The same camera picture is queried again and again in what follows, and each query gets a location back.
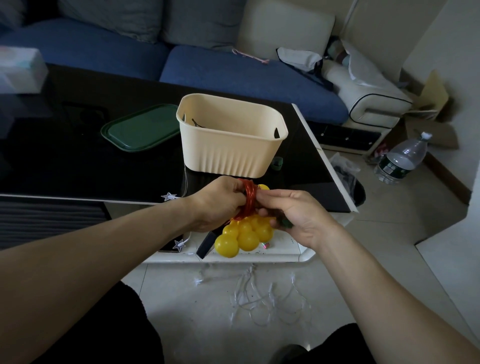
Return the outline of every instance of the red wire bundle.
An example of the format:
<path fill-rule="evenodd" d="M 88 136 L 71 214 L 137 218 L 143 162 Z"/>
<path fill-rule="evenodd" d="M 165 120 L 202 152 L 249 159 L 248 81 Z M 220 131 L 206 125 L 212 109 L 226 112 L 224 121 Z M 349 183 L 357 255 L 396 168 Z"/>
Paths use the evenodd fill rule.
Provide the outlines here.
<path fill-rule="evenodd" d="M 243 185 L 245 186 L 245 196 L 247 197 L 247 202 L 245 203 L 245 206 L 242 207 L 240 212 L 233 218 L 234 220 L 242 220 L 243 218 L 255 213 L 255 201 L 258 186 L 253 183 L 252 180 L 244 180 L 242 178 L 239 178 L 239 180 L 242 181 Z"/>

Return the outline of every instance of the person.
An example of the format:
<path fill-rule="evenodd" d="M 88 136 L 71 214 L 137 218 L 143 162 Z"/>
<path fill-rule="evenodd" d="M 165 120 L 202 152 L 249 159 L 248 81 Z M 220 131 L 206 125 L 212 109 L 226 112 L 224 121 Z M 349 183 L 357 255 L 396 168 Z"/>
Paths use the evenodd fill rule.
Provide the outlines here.
<path fill-rule="evenodd" d="M 211 231 L 235 216 L 245 204 L 242 189 L 222 176 L 189 197 L 0 252 L 0 362 L 162 363 L 140 299 L 118 282 L 174 237 Z M 357 322 L 283 359 L 480 363 L 473 344 L 398 284 L 308 193 L 258 191 L 257 201 L 262 216 L 282 211 L 292 222 L 286 231 L 319 255 Z"/>

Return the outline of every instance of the tissue box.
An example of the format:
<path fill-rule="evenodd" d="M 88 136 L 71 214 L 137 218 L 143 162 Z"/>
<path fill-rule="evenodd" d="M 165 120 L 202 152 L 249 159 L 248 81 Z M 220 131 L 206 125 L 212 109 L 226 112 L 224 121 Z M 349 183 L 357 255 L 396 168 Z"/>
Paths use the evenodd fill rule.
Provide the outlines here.
<path fill-rule="evenodd" d="M 0 94 L 38 94 L 47 75 L 39 50 L 0 47 Z"/>

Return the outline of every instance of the white leather armrest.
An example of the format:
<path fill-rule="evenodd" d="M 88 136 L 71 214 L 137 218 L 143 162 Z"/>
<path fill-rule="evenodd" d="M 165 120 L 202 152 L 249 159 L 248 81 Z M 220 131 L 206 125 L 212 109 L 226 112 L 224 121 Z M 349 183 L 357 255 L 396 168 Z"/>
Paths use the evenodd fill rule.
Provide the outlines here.
<path fill-rule="evenodd" d="M 347 67 L 334 61 L 324 60 L 322 75 L 334 84 L 355 122 L 393 128 L 412 106 L 408 96 L 393 83 L 386 82 L 384 88 L 359 85 L 352 81 Z"/>

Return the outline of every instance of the person's right hand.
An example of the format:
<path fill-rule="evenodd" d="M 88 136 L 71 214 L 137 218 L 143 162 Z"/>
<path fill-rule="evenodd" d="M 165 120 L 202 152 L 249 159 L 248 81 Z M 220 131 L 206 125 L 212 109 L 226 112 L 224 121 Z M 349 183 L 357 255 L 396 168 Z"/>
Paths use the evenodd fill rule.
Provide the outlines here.
<path fill-rule="evenodd" d="M 275 229 L 288 232 L 297 242 L 317 250 L 328 239 L 334 239 L 343 232 L 341 226 L 312 195 L 305 191 L 293 190 L 257 190 L 257 201 L 261 216 L 277 216 L 281 210 L 293 224 L 285 229 L 276 220 L 270 224 Z"/>

